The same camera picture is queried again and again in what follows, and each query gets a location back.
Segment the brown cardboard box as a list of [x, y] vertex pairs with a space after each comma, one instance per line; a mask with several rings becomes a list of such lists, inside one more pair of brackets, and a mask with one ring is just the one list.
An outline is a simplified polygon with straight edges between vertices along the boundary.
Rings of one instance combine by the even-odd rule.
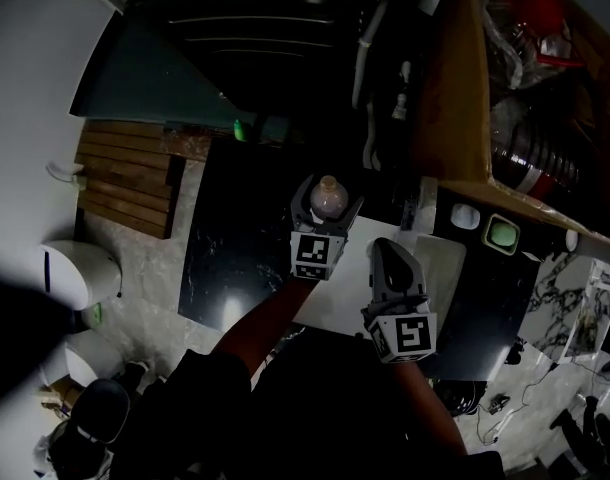
[[[490, 78], [482, 16], [488, 0], [440, 1], [410, 157], [421, 174], [461, 195], [610, 242], [610, 36], [573, 0], [558, 1], [585, 66], [554, 67], [535, 57], [538, 82], [523, 90]], [[567, 57], [570, 47], [548, 38], [542, 51]], [[494, 178], [492, 124], [527, 116], [571, 147], [580, 172], [575, 192], [543, 202]]]

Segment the person's dark clothing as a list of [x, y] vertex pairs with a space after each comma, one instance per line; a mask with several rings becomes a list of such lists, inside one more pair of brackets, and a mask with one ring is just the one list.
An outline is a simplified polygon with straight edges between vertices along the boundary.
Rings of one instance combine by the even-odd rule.
[[306, 331], [252, 381], [187, 351], [138, 402], [110, 480], [504, 480], [496, 452], [455, 456], [412, 412], [372, 346]]

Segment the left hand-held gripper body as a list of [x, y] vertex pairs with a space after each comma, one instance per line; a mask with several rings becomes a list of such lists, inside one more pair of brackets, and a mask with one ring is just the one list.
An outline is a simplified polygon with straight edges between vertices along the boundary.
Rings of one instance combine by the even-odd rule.
[[344, 252], [352, 224], [352, 219], [319, 219], [312, 212], [295, 220], [290, 237], [292, 276], [328, 280]]

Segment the white soap dish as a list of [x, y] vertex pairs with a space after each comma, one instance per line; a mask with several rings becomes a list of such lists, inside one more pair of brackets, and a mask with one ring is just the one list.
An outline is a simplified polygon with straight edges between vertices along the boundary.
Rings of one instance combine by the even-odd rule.
[[450, 222], [459, 229], [475, 230], [481, 221], [480, 211], [471, 205], [456, 203], [450, 213]]

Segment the person's right forearm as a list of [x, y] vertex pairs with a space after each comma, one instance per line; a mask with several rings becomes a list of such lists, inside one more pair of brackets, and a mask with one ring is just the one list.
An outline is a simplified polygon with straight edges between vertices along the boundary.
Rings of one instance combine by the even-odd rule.
[[449, 457], [464, 457], [467, 450], [458, 427], [415, 362], [393, 363], [389, 373], [408, 400], [411, 418], [426, 441]]

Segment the white toilet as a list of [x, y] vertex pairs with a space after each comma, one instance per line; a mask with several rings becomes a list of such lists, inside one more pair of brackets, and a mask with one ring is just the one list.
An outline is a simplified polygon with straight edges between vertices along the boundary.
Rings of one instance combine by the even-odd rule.
[[118, 296], [122, 273], [118, 262], [98, 245], [55, 240], [41, 245], [44, 291], [74, 311]]

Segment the white sink basin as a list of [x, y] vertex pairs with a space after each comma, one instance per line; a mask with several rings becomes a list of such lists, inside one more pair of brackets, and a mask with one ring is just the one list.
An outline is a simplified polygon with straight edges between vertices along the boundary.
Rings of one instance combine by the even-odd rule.
[[443, 326], [462, 270], [466, 247], [432, 235], [402, 231], [393, 225], [361, 216], [350, 229], [348, 243], [330, 279], [316, 286], [295, 317], [295, 323], [345, 335], [364, 330], [360, 310], [371, 301], [368, 246], [378, 237], [395, 241], [420, 262], [429, 295], [429, 309], [437, 315], [437, 327]]

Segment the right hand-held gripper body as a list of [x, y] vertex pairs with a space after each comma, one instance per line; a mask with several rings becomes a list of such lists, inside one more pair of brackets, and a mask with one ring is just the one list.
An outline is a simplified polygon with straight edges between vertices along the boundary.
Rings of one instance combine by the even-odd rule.
[[437, 315], [427, 295], [373, 302], [361, 314], [382, 363], [415, 362], [435, 353]]

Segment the white wall fixture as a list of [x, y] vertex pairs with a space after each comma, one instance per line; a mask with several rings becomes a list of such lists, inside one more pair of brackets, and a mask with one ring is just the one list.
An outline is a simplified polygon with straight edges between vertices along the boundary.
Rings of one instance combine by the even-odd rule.
[[61, 169], [57, 164], [49, 162], [45, 166], [48, 175], [56, 181], [74, 186], [78, 191], [87, 188], [87, 177], [82, 171], [69, 172]]

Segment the white marble-pattern box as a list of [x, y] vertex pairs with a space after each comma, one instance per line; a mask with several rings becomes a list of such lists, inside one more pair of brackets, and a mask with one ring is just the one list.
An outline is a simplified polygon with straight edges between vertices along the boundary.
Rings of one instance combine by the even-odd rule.
[[610, 265], [562, 253], [546, 259], [518, 337], [555, 363], [589, 360], [610, 326]]

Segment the small pinkish bottle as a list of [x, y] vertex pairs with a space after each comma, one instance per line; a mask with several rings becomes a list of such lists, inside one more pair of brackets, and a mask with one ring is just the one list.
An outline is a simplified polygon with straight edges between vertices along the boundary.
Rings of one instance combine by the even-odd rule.
[[348, 193], [334, 176], [325, 175], [312, 189], [310, 205], [319, 219], [336, 219], [347, 209]]

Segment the clear plastic bag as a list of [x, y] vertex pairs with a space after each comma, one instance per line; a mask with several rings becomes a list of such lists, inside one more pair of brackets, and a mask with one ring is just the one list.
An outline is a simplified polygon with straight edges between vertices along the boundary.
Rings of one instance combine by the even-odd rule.
[[490, 78], [509, 90], [535, 85], [535, 50], [511, 6], [503, 0], [488, 0], [482, 16]]

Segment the wooden slat board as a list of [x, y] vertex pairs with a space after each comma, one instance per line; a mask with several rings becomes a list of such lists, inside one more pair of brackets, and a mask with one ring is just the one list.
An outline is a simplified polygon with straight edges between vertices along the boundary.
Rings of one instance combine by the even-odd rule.
[[186, 159], [159, 124], [88, 120], [75, 163], [86, 178], [78, 207], [150, 237], [171, 237]]

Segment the red plastic item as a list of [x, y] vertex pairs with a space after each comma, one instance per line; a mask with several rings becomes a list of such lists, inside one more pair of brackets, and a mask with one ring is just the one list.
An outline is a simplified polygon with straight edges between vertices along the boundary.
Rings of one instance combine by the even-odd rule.
[[[565, 32], [565, 16], [558, 0], [508, 0], [514, 9], [518, 25], [534, 45], [536, 60], [545, 65], [560, 68], [583, 68], [585, 62], [573, 45], [570, 34]], [[560, 38], [570, 47], [564, 57], [542, 51], [548, 38]]]

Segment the green soap dish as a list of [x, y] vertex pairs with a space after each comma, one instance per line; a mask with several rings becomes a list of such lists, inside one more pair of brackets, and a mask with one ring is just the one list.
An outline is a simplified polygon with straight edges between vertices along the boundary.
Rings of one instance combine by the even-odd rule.
[[486, 221], [481, 236], [482, 243], [503, 255], [513, 256], [520, 238], [520, 227], [499, 215], [492, 214]]

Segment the black countertop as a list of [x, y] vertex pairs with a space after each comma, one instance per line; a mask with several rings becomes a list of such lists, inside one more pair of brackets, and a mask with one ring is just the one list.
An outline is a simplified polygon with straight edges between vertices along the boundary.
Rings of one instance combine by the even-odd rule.
[[[358, 217], [400, 228], [405, 192], [415, 176], [324, 164], [302, 147], [215, 141], [189, 233], [181, 315], [226, 331], [271, 296], [290, 272], [291, 199], [310, 174], [328, 173], [364, 197]], [[436, 352], [421, 366], [436, 378], [489, 381], [518, 335], [539, 266], [522, 254], [486, 247], [479, 231], [456, 228], [449, 218], [456, 202], [456, 195], [439, 191], [432, 236], [464, 245], [466, 256]]]

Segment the person's left forearm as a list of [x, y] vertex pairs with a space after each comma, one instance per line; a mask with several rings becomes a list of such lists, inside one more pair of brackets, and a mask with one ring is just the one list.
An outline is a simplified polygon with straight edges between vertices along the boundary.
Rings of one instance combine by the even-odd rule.
[[243, 316], [219, 340], [212, 354], [238, 357], [253, 376], [291, 325], [318, 280], [290, 277]]

